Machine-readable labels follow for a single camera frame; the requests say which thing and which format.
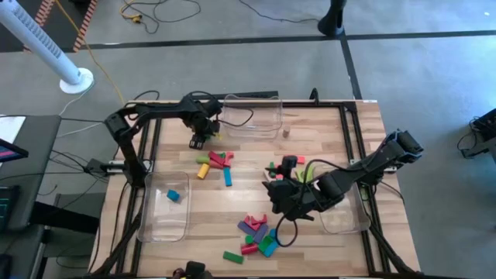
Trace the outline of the light green arch block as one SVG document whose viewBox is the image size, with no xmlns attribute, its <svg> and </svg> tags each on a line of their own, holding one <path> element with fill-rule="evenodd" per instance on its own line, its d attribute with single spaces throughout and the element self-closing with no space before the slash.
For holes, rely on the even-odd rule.
<svg viewBox="0 0 496 279">
<path fill-rule="evenodd" d="M 310 167 L 308 169 L 307 173 L 305 173 L 304 169 L 295 170 L 294 174 L 295 174 L 296 180 L 299 182 L 311 181 L 314 177 L 314 169 L 315 169 L 314 167 Z"/>
</svg>

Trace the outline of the black orange striped mat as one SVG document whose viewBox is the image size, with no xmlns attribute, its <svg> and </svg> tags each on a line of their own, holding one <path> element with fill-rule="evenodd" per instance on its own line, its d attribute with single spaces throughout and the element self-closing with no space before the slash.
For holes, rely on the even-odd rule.
<svg viewBox="0 0 496 279">
<path fill-rule="evenodd" d="M 66 53 L 78 52 L 98 0 L 17 0 Z"/>
</svg>

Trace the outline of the lit monitor screen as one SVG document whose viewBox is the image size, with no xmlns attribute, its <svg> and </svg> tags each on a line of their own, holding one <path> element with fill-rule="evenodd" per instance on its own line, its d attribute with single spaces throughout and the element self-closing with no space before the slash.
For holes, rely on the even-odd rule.
<svg viewBox="0 0 496 279">
<path fill-rule="evenodd" d="M 27 150 L 0 139 L 0 163 L 19 160 L 28 156 L 29 152 Z"/>
</svg>

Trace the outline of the black diagonal frame strut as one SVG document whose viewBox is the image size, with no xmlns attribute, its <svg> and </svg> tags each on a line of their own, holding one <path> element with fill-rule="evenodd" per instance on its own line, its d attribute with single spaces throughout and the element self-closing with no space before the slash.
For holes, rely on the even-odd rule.
<svg viewBox="0 0 496 279">
<path fill-rule="evenodd" d="M 138 230 L 141 223 L 142 212 L 138 212 L 135 216 L 131 226 L 125 231 L 121 240 L 118 242 L 118 245 L 111 252 L 110 256 L 104 261 L 104 263 L 94 272 L 91 273 L 91 278 L 96 278 L 98 276 L 103 276 L 109 274 L 109 271 L 112 269 L 118 258 L 124 254 L 124 249 L 128 246 L 129 241 L 133 234 Z"/>
<path fill-rule="evenodd" d="M 386 240 L 382 232 L 374 225 L 371 224 L 369 230 L 373 234 L 374 238 L 377 241 L 378 247 L 384 252 L 387 260 L 392 263 L 394 266 L 396 273 L 392 273 L 391 271 L 385 271 L 384 275 L 397 275 L 397 274 L 416 274 L 416 271 L 411 269 L 404 261 L 396 254 L 393 250 L 392 246 Z"/>
</svg>

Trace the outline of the keyboard with lit keys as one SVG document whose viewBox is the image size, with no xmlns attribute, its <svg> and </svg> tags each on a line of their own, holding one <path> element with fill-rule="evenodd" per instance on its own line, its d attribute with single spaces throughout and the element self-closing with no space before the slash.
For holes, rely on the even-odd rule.
<svg viewBox="0 0 496 279">
<path fill-rule="evenodd" d="M 8 228 L 12 211 L 19 198 L 19 186 L 0 186 L 0 233 Z"/>
</svg>

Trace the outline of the white sheet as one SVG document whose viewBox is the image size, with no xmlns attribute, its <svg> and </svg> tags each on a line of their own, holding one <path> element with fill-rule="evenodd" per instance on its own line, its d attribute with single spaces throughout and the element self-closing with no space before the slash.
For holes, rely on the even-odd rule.
<svg viewBox="0 0 496 279">
<path fill-rule="evenodd" d="M 14 143 L 25 120 L 25 116 L 0 115 L 0 140 Z"/>
</svg>

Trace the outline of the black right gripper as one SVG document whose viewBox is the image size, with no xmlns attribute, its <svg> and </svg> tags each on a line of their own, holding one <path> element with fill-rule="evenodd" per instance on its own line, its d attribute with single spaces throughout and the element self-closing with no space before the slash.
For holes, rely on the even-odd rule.
<svg viewBox="0 0 496 279">
<path fill-rule="evenodd" d="M 309 186 L 291 177 L 291 173 L 297 166 L 296 156 L 285 156 L 280 165 L 274 168 L 276 174 L 282 174 L 282 180 L 265 182 L 267 194 L 273 203 L 272 212 L 282 213 L 288 221 L 304 219 L 314 221 L 309 215 L 314 210 L 315 197 Z"/>
</svg>

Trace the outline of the white tower fan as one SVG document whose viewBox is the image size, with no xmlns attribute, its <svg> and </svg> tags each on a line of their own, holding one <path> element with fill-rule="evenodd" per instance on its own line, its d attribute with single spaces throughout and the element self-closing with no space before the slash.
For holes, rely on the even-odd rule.
<svg viewBox="0 0 496 279">
<path fill-rule="evenodd" d="M 0 0 L 0 23 L 59 76 L 64 93 L 84 94 L 94 85 L 93 73 L 77 67 L 16 0 Z"/>
</svg>

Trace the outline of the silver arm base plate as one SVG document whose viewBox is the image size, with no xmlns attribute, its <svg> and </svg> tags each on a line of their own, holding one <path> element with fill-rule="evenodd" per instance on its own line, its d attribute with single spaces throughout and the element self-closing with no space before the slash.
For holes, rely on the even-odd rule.
<svg viewBox="0 0 496 279">
<path fill-rule="evenodd" d="M 153 162 L 151 160 L 144 160 L 143 165 L 147 172 L 151 172 L 153 169 Z M 121 174 L 124 170 L 124 161 L 123 160 L 111 160 L 108 162 L 108 166 L 106 167 L 106 171 L 109 174 Z"/>
</svg>

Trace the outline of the clear plastic bin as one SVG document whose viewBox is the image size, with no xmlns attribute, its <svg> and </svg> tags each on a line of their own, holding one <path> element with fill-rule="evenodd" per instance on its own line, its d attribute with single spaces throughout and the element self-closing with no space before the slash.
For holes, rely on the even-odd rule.
<svg viewBox="0 0 496 279">
<path fill-rule="evenodd" d="M 319 214 L 324 230 L 329 234 L 356 233 L 370 227 L 359 188 L 356 184 L 345 194 L 344 199 Z"/>
<path fill-rule="evenodd" d="M 169 189 L 180 194 L 178 201 L 167 198 Z M 145 179 L 138 240 L 142 243 L 181 241 L 187 231 L 190 209 L 191 188 L 188 174 L 182 171 L 149 173 Z"/>
<path fill-rule="evenodd" d="M 227 95 L 219 120 L 231 137 L 273 139 L 283 126 L 283 104 L 277 97 Z"/>
</svg>

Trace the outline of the black side desk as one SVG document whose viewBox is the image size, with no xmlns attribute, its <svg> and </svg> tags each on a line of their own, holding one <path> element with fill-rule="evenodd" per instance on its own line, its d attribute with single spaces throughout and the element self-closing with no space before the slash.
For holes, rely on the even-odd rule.
<svg viewBox="0 0 496 279">
<path fill-rule="evenodd" d="M 27 150 L 29 156 L 0 167 L 0 186 L 19 187 L 7 230 L 21 230 L 29 224 L 60 122 L 58 115 L 26 117 L 14 144 Z"/>
</svg>

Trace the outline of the black metal table frame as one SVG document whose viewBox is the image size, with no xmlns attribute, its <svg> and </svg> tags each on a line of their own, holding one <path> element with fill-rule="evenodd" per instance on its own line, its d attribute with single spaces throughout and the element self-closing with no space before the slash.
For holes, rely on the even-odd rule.
<svg viewBox="0 0 496 279">
<path fill-rule="evenodd" d="M 189 133 L 177 120 L 164 121 L 151 129 L 149 155 L 155 156 L 157 172 L 182 171 L 191 188 L 189 223 L 181 241 L 169 243 L 129 242 L 117 260 L 116 271 L 139 277 L 166 277 L 188 261 L 202 262 L 218 277 L 338 277 L 367 276 L 390 270 L 391 263 L 368 232 L 329 234 L 319 220 L 287 222 L 271 212 L 264 168 L 279 163 L 286 154 L 341 164 L 370 152 L 361 130 L 365 119 L 379 122 L 376 105 L 361 102 L 288 102 L 284 118 L 291 125 L 285 139 L 224 137 L 206 145 L 207 150 L 231 151 L 232 186 L 224 174 L 212 168 L 199 179 L 196 152 L 182 144 Z M 279 227 L 284 247 L 271 257 L 252 253 L 243 264 L 224 260 L 225 251 L 239 253 L 244 232 L 237 227 L 247 215 L 266 214 L 269 227 Z"/>
</svg>

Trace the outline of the black rounded object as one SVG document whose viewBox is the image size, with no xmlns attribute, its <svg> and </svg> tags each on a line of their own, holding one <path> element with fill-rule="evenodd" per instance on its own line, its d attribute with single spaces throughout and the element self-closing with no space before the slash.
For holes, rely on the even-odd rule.
<svg viewBox="0 0 496 279">
<path fill-rule="evenodd" d="M 215 279 L 204 263 L 188 261 L 186 268 L 178 268 L 173 272 L 172 279 Z"/>
</svg>

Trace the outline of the black floor stand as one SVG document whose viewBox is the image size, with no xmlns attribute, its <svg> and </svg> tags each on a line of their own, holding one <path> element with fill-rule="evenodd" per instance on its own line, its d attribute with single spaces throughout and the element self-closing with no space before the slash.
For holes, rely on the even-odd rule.
<svg viewBox="0 0 496 279">
<path fill-rule="evenodd" d="M 337 37 L 343 32 L 343 13 L 347 0 L 330 0 L 328 12 L 319 20 L 318 31 L 327 37 Z"/>
</svg>

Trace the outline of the black power adapter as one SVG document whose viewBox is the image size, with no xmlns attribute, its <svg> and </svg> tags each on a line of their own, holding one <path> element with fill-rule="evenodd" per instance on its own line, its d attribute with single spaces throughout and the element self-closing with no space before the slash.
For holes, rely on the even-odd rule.
<svg viewBox="0 0 496 279">
<path fill-rule="evenodd" d="M 96 159 L 90 159 L 86 166 L 83 167 L 84 172 L 88 174 L 101 175 L 103 177 L 107 177 L 109 175 L 108 169 L 109 164 Z"/>
</svg>

